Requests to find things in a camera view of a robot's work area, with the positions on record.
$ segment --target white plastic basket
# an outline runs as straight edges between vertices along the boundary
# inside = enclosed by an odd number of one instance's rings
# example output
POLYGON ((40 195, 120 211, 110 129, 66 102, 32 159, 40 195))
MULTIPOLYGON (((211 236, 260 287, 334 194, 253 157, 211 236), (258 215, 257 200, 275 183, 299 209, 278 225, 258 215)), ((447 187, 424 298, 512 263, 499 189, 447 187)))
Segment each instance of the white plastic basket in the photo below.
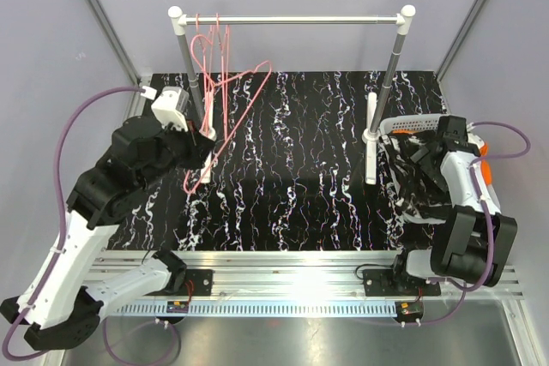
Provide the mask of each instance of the white plastic basket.
MULTIPOLYGON (((410 116, 399 116, 399 117, 389 117, 388 119, 384 119, 379 124, 379 131, 382 135, 387 135, 395 130, 410 130, 413 132, 422 132, 424 130, 437 130, 438 128, 438 119, 442 116, 440 113, 436 114, 429 114, 429 115, 410 115, 410 116)), ((389 154, 387 153, 387 150, 385 149, 385 145, 383 145, 383 150, 385 152, 385 156, 387 159, 389 159, 389 154)), ((391 168, 391 177, 393 179, 393 183, 395 184, 395 190, 398 194, 401 191, 401 185, 398 184, 398 181, 396 180, 396 175, 393 172, 391 168)), ((432 224, 440 224, 444 223, 443 220, 440 219, 420 219, 415 216, 412 216, 408 213, 403 213, 404 219, 407 222, 411 223, 432 223, 432 224)))
POLYGON ((423 130, 437 130, 438 119, 442 116, 440 113, 430 115, 411 115, 390 117, 384 119, 379 130, 382 135, 391 133, 394 130, 411 130, 413 132, 421 132, 423 130))

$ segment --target white pole cap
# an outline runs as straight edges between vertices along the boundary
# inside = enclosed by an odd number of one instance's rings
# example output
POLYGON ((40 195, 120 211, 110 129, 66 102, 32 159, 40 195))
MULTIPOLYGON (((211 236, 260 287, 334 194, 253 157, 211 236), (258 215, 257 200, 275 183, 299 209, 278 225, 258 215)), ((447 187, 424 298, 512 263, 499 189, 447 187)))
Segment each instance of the white pole cap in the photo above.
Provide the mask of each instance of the white pole cap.
POLYGON ((399 13, 399 21, 403 21, 401 25, 398 27, 396 32, 398 34, 407 35, 408 31, 410 30, 410 25, 412 24, 412 18, 415 16, 415 7, 411 4, 407 4, 404 6, 401 10, 401 13, 399 13))
POLYGON ((181 10, 179 6, 171 6, 171 8, 168 9, 168 16, 172 19, 173 32, 175 32, 177 36, 184 35, 185 29, 179 25, 179 18, 183 16, 183 10, 181 10))

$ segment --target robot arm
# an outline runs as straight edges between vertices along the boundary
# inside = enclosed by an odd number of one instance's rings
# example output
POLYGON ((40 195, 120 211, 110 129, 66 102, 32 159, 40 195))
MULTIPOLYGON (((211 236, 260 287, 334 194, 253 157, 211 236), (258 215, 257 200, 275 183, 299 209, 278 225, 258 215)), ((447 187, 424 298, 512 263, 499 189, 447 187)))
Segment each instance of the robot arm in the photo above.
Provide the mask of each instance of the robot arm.
POLYGON ((186 265, 165 250, 112 279, 93 285, 83 280, 128 213, 142 204, 147 189, 176 168, 200 169, 214 148, 213 141, 187 124, 180 111, 187 99, 180 88, 167 88, 153 103, 156 119, 132 117, 113 132, 111 146, 94 168, 80 175, 69 195, 63 251, 51 248, 28 289, 0 305, 13 323, 51 258, 61 253, 25 316, 31 325, 25 340, 36 351, 76 347, 125 304, 154 291, 176 293, 183 286, 186 265))
POLYGON ((468 283, 479 280, 486 268, 488 246, 486 216, 475 188, 478 184, 494 228, 493 262, 484 285, 494 286, 499 281, 517 226, 514 219, 501 214, 480 163, 471 166, 480 156, 479 141, 478 136, 468 134, 464 118, 444 116, 440 117, 435 141, 412 157, 440 189, 449 191, 453 207, 445 224, 435 230, 432 249, 406 255, 408 275, 423 279, 454 277, 468 283))

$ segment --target red wire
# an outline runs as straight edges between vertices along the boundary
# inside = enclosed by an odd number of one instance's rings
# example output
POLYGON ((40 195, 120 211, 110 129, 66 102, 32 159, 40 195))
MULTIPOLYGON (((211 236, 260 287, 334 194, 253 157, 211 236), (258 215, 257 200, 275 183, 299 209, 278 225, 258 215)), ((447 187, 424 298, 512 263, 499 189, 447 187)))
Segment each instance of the red wire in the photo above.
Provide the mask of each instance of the red wire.
POLYGON ((185 283, 185 286, 187 286, 187 294, 189 295, 189 302, 187 303, 189 305, 190 301, 192 300, 192 294, 195 291, 195 284, 192 282, 192 280, 189 279, 185 283))
POLYGON ((421 300, 421 298, 423 297, 423 289, 419 288, 419 292, 418 292, 418 298, 415 299, 415 302, 414 303, 417 303, 421 300))
POLYGON ((221 154, 223 153, 223 151, 225 150, 225 148, 227 147, 227 145, 231 142, 232 138, 234 137, 234 135, 236 134, 236 131, 237 129, 240 127, 240 125, 242 124, 242 122, 244 121, 244 119, 246 118, 246 115, 248 114, 248 112, 250 111, 251 107, 253 106, 253 104, 255 103, 255 101, 257 100, 257 98, 259 97, 259 94, 260 92, 262 91, 263 87, 265 86, 265 83, 267 83, 267 80, 268 78, 271 76, 271 74, 273 73, 273 67, 271 66, 271 63, 269 61, 265 61, 263 63, 261 63, 260 65, 258 65, 256 67, 256 70, 248 70, 248 72, 251 72, 251 73, 256 73, 258 68, 260 68, 261 66, 263 66, 265 63, 268 63, 268 73, 267 75, 265 76, 265 79, 263 79, 263 82, 261 83, 261 85, 259 86, 259 88, 257 89, 257 92, 256 94, 254 95, 254 97, 251 99, 251 102, 250 104, 248 105, 248 107, 246 107, 246 110, 244 111, 244 113, 242 114, 242 117, 238 120, 237 124, 234 126, 234 129, 232 129, 231 133, 229 134, 228 138, 225 139, 225 141, 223 142, 223 145, 221 146, 220 150, 215 154, 214 158, 212 159, 211 162, 209 162, 209 165, 204 168, 204 171, 202 172, 202 175, 200 176, 200 178, 198 179, 198 182, 196 182, 195 186, 189 190, 187 188, 187 182, 189 180, 189 175, 190 175, 190 172, 187 171, 187 173, 185 174, 185 179, 184 179, 184 182, 183 182, 183 190, 185 191, 185 193, 187 195, 192 195, 193 193, 196 192, 196 189, 198 189, 198 186, 200 186, 200 182, 202 181, 202 179, 204 178, 204 176, 206 176, 206 174, 211 170, 212 166, 215 164, 215 162, 217 162, 217 159, 221 156, 221 154))

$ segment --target purple cable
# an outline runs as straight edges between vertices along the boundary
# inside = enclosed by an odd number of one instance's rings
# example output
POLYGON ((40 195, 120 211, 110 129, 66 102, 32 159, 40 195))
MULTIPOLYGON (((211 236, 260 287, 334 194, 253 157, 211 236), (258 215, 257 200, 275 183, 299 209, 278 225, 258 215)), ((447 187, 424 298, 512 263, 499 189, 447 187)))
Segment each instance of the purple cable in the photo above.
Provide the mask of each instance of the purple cable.
MULTIPOLYGON (((133 333, 135 331, 137 331, 138 329, 141 329, 142 327, 145 327, 147 325, 150 325, 150 324, 154 324, 156 323, 156 321, 149 321, 147 323, 143 323, 141 324, 140 326, 136 327, 134 330, 130 331, 130 333, 133 333)), ((103 321, 103 342, 105 343, 105 348, 106 348, 106 351, 107 353, 109 353, 109 355, 117 362, 121 363, 121 364, 124 364, 126 366, 159 366, 161 365, 163 362, 165 362, 172 354, 173 352, 173 348, 175 347, 176 343, 179 341, 178 339, 178 334, 177 334, 177 331, 176 331, 176 328, 175 326, 173 326, 173 324, 171 323, 168 323, 169 327, 170 327, 170 332, 172 333, 172 344, 170 345, 170 347, 168 348, 168 350, 166 351, 166 353, 164 355, 162 355, 162 357, 158 360, 155 360, 154 362, 152 363, 147 363, 146 365, 142 365, 141 363, 131 363, 131 362, 126 362, 125 360, 121 359, 120 357, 118 357, 116 355, 116 353, 114 353, 114 351, 112 350, 112 347, 113 345, 109 345, 109 340, 107 338, 107 333, 106 333, 106 319, 103 321)))
MULTIPOLYGON (((532 143, 528 139, 528 137, 518 128, 515 126, 511 126, 507 123, 500 123, 500 122, 476 122, 473 123, 473 126, 485 126, 485 125, 491 125, 491 126, 500 126, 502 128, 506 128, 509 130, 514 131, 517 133, 526 143, 526 147, 518 152, 518 153, 510 153, 510 154, 487 154, 486 156, 480 156, 479 158, 476 158, 471 162, 471 165, 469 166, 469 173, 471 175, 471 180, 473 181, 474 191, 476 192, 476 195, 480 198, 482 196, 482 191, 480 189, 480 182, 476 176, 476 173, 474 172, 473 165, 481 162, 482 160, 498 160, 498 159, 515 159, 520 158, 521 156, 524 156, 526 153, 530 151, 530 148, 532 147, 532 143)), ((487 239, 488 239, 488 251, 486 256, 486 267, 484 269, 484 272, 480 276, 479 280, 472 285, 472 286, 462 286, 459 283, 457 283, 453 279, 448 279, 448 281, 457 287, 460 291, 476 291, 478 290, 484 282, 486 282, 486 279, 488 279, 488 276, 490 275, 490 271, 492 270, 492 263, 494 259, 494 226, 492 224, 492 216, 490 215, 490 211, 488 210, 488 204, 481 200, 480 205, 482 206, 482 210, 484 212, 485 218, 486 218, 486 232, 487 232, 487 239)))
MULTIPOLYGON (((63 250, 63 247, 65 245, 65 238, 67 237, 67 221, 65 219, 65 204, 63 199, 63 191, 61 189, 61 177, 60 177, 61 166, 60 165, 61 165, 61 153, 63 151, 63 144, 65 143, 65 139, 69 134, 70 128, 72 127, 75 120, 80 116, 80 114, 93 102, 114 93, 121 93, 121 92, 135 93, 135 92, 142 92, 142 91, 143 89, 141 89, 140 87, 127 86, 127 87, 115 87, 113 89, 109 89, 109 90, 105 90, 104 92, 97 93, 95 96, 93 96, 92 98, 82 103, 76 109, 76 111, 72 114, 72 116, 69 118, 69 120, 63 127, 63 130, 61 131, 61 135, 59 136, 59 140, 57 141, 54 160, 53 160, 53 186, 55 188, 57 210, 59 211, 59 240, 57 242, 57 247, 56 247, 57 250, 63 250)), ((25 356, 12 355, 9 352, 9 342, 13 337, 16 328, 19 325, 21 325, 21 322, 27 315, 28 311, 30 310, 30 307, 34 305, 39 294, 42 292, 42 289, 44 289, 45 282, 47 282, 47 280, 50 278, 51 272, 53 272, 53 269, 59 259, 59 255, 60 255, 59 253, 53 254, 53 257, 51 258, 50 263, 48 264, 46 270, 44 271, 44 274, 42 275, 42 278, 36 285, 36 288, 34 289, 33 294, 28 299, 27 307, 21 311, 21 313, 17 316, 13 324, 9 327, 8 332, 6 333, 6 337, 2 342, 2 354, 6 359, 10 360, 11 362, 23 362, 23 361, 35 359, 36 357, 40 357, 46 353, 46 351, 39 351, 39 352, 30 354, 30 355, 25 355, 25 356)))

